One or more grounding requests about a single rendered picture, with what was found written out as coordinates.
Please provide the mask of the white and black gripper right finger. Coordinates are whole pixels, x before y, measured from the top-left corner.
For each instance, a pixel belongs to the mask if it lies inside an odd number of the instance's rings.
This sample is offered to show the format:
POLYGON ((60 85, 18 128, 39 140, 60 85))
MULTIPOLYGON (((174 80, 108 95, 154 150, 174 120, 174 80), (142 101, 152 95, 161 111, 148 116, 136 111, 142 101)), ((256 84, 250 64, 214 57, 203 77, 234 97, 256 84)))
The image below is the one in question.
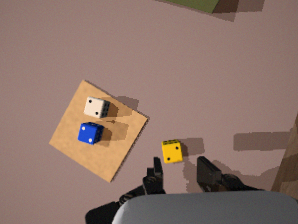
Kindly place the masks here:
POLYGON ((263 190, 244 185, 235 175, 222 171, 204 156, 197 158, 197 183, 203 192, 263 190))

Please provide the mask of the tan square mat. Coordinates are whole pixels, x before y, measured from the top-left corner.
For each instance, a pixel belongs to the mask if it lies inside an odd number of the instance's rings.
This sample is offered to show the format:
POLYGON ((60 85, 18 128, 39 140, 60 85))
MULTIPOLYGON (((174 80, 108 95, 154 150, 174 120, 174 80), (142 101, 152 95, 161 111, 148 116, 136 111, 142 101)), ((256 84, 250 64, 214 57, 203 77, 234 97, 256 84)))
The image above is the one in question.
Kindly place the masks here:
POLYGON ((49 144, 110 182, 147 118, 82 80, 49 144), (110 101, 106 118, 84 114, 87 98, 110 101), (104 126, 101 141, 95 145, 78 141, 82 123, 104 126))

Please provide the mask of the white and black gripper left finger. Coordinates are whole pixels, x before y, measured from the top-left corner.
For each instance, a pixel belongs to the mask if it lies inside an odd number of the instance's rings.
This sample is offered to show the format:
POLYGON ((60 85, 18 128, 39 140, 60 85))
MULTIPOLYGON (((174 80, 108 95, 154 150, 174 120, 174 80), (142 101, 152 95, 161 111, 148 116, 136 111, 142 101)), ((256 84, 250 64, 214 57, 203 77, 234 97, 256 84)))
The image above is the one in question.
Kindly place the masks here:
POLYGON ((153 167, 147 168, 147 176, 143 178, 143 185, 125 193, 118 202, 110 202, 88 211, 85 224, 112 224, 118 209, 129 199, 151 194, 166 194, 163 189, 163 170, 160 158, 153 157, 153 167))

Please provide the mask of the white die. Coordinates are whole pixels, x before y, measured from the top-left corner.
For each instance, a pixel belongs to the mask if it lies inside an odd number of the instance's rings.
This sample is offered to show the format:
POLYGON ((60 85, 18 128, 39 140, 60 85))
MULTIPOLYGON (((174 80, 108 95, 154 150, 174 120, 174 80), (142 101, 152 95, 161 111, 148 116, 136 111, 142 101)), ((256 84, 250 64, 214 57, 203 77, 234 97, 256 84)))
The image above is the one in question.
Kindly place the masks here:
POLYGON ((96 118, 106 118, 110 106, 110 101, 88 97, 84 114, 96 118))

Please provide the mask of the blue die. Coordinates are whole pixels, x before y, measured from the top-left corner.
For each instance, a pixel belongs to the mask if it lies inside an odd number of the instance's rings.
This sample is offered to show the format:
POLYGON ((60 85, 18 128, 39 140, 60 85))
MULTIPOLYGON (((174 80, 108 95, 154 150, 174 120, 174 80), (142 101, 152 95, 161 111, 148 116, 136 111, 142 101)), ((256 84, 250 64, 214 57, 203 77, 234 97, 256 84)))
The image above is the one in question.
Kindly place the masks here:
POLYGON ((91 145, 101 141, 104 126, 93 122, 82 123, 79 130, 78 141, 91 145))

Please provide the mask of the yellow die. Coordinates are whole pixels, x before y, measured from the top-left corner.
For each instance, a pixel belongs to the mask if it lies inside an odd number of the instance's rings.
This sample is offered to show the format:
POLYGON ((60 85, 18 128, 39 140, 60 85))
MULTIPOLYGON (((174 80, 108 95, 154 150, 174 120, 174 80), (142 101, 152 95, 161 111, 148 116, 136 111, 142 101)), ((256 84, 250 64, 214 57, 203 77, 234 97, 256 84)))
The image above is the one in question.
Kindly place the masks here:
POLYGON ((183 161, 181 143, 177 140, 162 141, 165 163, 183 161))

